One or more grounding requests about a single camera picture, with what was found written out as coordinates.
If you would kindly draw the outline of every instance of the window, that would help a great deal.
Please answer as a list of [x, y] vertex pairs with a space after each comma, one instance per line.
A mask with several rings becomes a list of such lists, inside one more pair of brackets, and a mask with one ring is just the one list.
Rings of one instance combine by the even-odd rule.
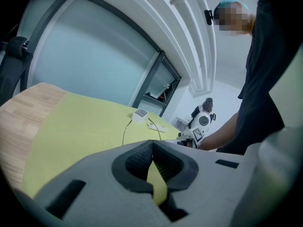
[[180, 75], [162, 51], [143, 82], [133, 107], [162, 116], [180, 80]]
[[21, 91], [43, 81], [162, 116], [181, 79], [152, 38], [103, 0], [31, 0], [18, 34], [35, 53]]

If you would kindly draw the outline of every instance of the teal surgical cap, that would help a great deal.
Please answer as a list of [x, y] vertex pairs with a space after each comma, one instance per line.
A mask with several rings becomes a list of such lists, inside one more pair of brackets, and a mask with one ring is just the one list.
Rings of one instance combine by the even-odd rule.
[[243, 2], [239, 1], [239, 0], [221, 0], [221, 1], [220, 1], [220, 6], [219, 6], [219, 7], [221, 7], [221, 5], [224, 5], [225, 3], [230, 3], [230, 2], [238, 2], [238, 3], [240, 3], [243, 7], [245, 7], [246, 9], [249, 10], [249, 8], [247, 7], [247, 5], [244, 4]]

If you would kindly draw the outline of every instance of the black foam pad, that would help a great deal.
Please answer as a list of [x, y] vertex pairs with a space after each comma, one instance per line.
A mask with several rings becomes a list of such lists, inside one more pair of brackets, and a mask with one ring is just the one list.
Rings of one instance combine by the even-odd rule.
[[6, 46], [5, 53], [12, 57], [22, 59], [23, 58], [23, 44], [27, 41], [25, 37], [16, 36], [13, 37]]

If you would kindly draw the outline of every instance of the black frame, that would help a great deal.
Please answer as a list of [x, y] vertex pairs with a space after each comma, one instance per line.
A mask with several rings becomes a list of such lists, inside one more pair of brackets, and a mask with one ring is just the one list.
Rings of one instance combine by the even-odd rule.
[[[38, 42], [48, 25], [49, 21], [53, 18], [55, 13], [59, 10], [59, 8], [66, 2], [67, 0], [56, 0], [50, 8], [45, 12], [45, 14], [42, 16], [40, 19], [39, 23], [37, 24], [33, 34], [31, 35], [28, 46], [27, 46], [27, 51], [29, 53], [34, 53], [36, 50], [36, 47], [38, 45]], [[151, 70], [149, 71], [145, 81], [143, 82], [139, 93], [133, 103], [134, 108], [138, 108], [140, 101], [144, 98], [145, 100], [159, 105], [163, 108], [163, 110], [160, 113], [160, 117], [162, 117], [167, 105], [169, 104], [172, 95], [174, 94], [176, 88], [178, 87], [178, 84], [181, 80], [181, 76], [178, 74], [176, 69], [173, 67], [169, 59], [165, 56], [165, 52], [160, 49], [160, 47], [153, 41], [153, 39], [139, 26], [137, 25], [132, 19], [130, 19], [126, 14], [115, 8], [114, 6], [110, 5], [109, 3], [105, 2], [104, 0], [88, 0], [90, 2], [93, 2], [97, 4], [98, 6], [106, 9], [107, 11], [113, 13], [116, 15], [118, 18], [123, 20], [125, 23], [127, 23], [130, 27], [132, 27], [135, 31], [137, 31], [155, 50], [156, 52], [159, 53], [156, 61], [154, 62]], [[170, 71], [172, 76], [176, 79], [176, 83], [174, 85], [173, 91], [170, 94], [170, 96], [167, 98], [166, 103], [162, 103], [158, 101], [157, 99], [148, 96], [145, 94], [147, 87], [149, 86], [153, 76], [155, 75], [157, 69], [159, 68], [160, 63], [163, 63], [166, 68]], [[23, 73], [20, 79], [20, 92], [24, 91], [27, 88], [27, 79], [28, 79], [28, 74], [29, 74], [29, 67], [27, 70]]]
[[[148, 86], [150, 85], [152, 78], [154, 77], [154, 75], [156, 74], [161, 62], [163, 63], [163, 65], [169, 70], [169, 72], [172, 74], [172, 76], [175, 78], [175, 86], [172, 90], [172, 93], [170, 94], [170, 96], [167, 98], [166, 102], [160, 102], [157, 99], [153, 98], [152, 96], [149, 96], [146, 94], [146, 90], [148, 88]], [[154, 64], [152, 65], [151, 70], [149, 71], [149, 73], [147, 74], [139, 92], [138, 95], [133, 103], [133, 108], [138, 108], [139, 104], [141, 102], [142, 99], [149, 101], [155, 105], [158, 105], [160, 107], [163, 108], [163, 110], [160, 113], [160, 117], [162, 117], [162, 115], [165, 112], [165, 109], [167, 108], [173, 94], [175, 93], [179, 82], [181, 81], [181, 76], [178, 74], [178, 72], [176, 71], [176, 69], [173, 67], [173, 65], [171, 64], [171, 62], [169, 61], [169, 59], [166, 57], [165, 52], [161, 51], [157, 57], [157, 59], [155, 60]]]

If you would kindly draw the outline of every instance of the black slot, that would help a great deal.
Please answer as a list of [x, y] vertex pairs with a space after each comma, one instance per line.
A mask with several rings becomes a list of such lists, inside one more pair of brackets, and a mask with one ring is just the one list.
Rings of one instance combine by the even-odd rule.
[[45, 209], [57, 218], [62, 219], [68, 208], [83, 189], [85, 182], [72, 180], [70, 184]]
[[231, 168], [237, 168], [239, 163], [236, 162], [232, 162], [232, 161], [226, 161], [226, 160], [217, 160], [216, 161], [217, 164], [223, 165], [223, 166], [227, 166], [227, 167], [231, 167]]
[[166, 200], [159, 206], [161, 211], [172, 221], [177, 221], [187, 215], [183, 209], [176, 207], [175, 201], [170, 192], [167, 193]]

